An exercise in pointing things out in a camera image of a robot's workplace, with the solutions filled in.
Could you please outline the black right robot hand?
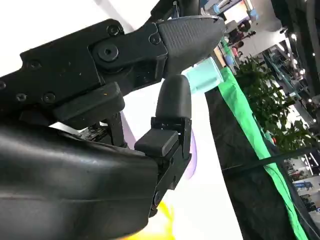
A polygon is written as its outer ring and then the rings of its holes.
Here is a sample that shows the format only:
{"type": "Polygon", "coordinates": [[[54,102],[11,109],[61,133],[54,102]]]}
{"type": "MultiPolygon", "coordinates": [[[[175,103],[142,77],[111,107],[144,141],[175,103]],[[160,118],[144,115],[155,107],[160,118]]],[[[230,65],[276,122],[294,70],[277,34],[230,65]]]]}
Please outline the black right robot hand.
{"type": "Polygon", "coordinates": [[[108,240],[143,229],[190,160],[183,70],[225,30],[217,16],[108,19],[23,52],[0,79],[0,237],[108,240]]]}

